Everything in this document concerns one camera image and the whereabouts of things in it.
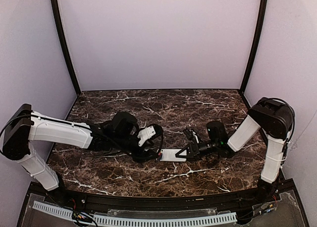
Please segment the white remote control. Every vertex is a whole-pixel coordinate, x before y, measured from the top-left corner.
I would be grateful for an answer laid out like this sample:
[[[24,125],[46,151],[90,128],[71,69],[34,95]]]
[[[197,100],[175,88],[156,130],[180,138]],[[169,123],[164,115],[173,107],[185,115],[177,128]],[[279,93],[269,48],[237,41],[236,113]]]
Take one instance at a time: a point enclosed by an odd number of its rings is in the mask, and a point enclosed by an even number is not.
[[[176,153],[181,149],[162,149],[158,158],[159,162],[185,162],[186,158],[176,157]]]

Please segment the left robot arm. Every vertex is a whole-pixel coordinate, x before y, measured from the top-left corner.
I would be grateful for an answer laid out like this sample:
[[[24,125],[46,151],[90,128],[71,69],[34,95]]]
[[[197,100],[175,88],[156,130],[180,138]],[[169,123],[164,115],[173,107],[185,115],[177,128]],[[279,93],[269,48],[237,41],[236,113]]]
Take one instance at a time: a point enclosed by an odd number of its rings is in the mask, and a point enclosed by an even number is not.
[[[23,104],[0,132],[3,146],[0,153],[16,161],[42,187],[53,192],[63,189],[62,178],[38,155],[32,141],[48,141],[81,149],[111,154],[114,150],[126,153],[142,163],[159,156],[151,149],[153,140],[163,138],[163,128],[151,124],[138,126],[137,119],[128,112],[117,112],[102,123],[78,123],[45,116]]]

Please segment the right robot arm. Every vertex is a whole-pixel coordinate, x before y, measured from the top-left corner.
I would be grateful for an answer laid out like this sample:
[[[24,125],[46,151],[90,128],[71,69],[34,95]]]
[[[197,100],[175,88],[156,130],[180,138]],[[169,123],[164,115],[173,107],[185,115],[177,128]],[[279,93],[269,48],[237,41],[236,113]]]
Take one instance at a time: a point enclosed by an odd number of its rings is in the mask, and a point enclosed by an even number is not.
[[[195,130],[184,129],[189,142],[175,156],[188,161],[198,160],[211,153],[232,158],[259,133],[266,144],[266,154],[254,199],[262,203],[274,194],[295,130],[295,111],[286,101],[281,98],[261,98],[248,109],[246,117],[232,135],[228,135],[224,124],[217,120],[208,122],[206,129],[208,141],[202,141]]]

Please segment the black front rail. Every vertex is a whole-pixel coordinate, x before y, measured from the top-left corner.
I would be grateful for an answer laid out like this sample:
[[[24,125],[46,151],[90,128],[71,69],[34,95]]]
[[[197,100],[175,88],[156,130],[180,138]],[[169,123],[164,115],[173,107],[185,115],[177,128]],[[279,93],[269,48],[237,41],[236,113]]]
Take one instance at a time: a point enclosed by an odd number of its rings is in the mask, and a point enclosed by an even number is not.
[[[268,197],[267,202],[278,203],[281,208],[282,203],[290,202],[290,205],[299,208],[298,193],[293,179],[281,180],[278,192],[273,197]],[[68,197],[75,200],[75,210],[88,212],[107,212],[110,209],[130,210],[130,211],[189,211],[198,209],[216,208],[218,211],[234,211],[237,213],[247,213],[252,207],[257,207],[261,202],[256,201],[256,188],[242,191],[227,192],[206,196],[190,197],[120,197],[101,194],[91,194],[86,192],[66,190]],[[31,182],[25,196],[20,217],[24,216],[31,206],[31,194],[44,198],[49,204],[54,204],[47,197],[46,191],[40,184]]]

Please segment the right black frame post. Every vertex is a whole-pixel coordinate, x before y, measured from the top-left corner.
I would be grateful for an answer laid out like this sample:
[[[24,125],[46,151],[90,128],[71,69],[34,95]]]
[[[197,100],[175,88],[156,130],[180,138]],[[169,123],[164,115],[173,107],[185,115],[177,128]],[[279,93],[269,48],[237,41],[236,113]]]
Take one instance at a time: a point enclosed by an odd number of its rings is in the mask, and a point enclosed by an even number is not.
[[[251,49],[250,49],[250,54],[247,61],[245,73],[242,79],[242,83],[239,89],[241,95],[244,95],[246,92],[246,88],[247,88],[247,85],[251,76],[252,68],[255,62],[258,46],[260,43],[261,33],[263,29],[263,24],[264,24],[266,6],[267,6],[267,0],[260,0],[259,12],[257,16],[257,22],[256,22]]]

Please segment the black frame post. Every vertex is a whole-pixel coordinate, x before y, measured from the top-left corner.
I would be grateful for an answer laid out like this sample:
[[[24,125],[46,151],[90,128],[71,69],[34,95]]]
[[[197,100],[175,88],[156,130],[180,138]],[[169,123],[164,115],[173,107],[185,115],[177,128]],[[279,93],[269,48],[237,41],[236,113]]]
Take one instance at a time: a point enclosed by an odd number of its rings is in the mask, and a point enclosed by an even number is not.
[[[51,1],[52,11],[53,11],[55,27],[56,27],[57,35],[59,38],[59,43],[60,43],[60,47],[62,50],[62,54],[63,54],[64,60],[65,60],[66,68],[67,68],[68,74],[70,76],[75,94],[76,94],[76,96],[79,96],[81,94],[81,89],[80,89],[79,82],[78,82],[78,79],[77,79],[76,74],[75,74],[75,69],[74,69],[72,61],[71,61],[70,52],[69,52],[66,37],[65,37],[65,32],[63,29],[58,0],[50,0],[50,1]]]
[[[263,29],[263,24],[264,24],[266,6],[267,6],[267,0],[260,0],[259,12],[257,16],[257,22],[256,22],[251,49],[250,49],[250,54],[247,61],[245,73],[242,79],[242,83],[239,89],[241,95],[244,95],[246,92],[246,88],[247,88],[247,85],[251,76],[252,68],[255,62],[258,46],[260,43],[261,33]]]

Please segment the left black frame post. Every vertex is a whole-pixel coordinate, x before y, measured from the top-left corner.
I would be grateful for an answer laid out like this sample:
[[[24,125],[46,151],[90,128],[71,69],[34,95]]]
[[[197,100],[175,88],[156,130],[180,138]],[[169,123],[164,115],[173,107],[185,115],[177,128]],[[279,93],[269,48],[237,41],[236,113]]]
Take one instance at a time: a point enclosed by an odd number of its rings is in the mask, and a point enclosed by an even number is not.
[[[65,60],[66,68],[67,68],[68,74],[70,76],[75,94],[76,94],[76,96],[79,96],[81,94],[81,89],[80,89],[79,82],[78,82],[78,79],[77,79],[76,74],[75,74],[75,69],[74,69],[72,61],[71,61],[70,52],[69,52],[66,37],[65,37],[65,32],[63,29],[58,0],[50,0],[50,1],[51,1],[52,11],[53,11],[55,27],[56,27],[57,35],[59,38],[59,43],[60,43],[60,47],[62,50],[62,54],[63,54],[64,60]]]

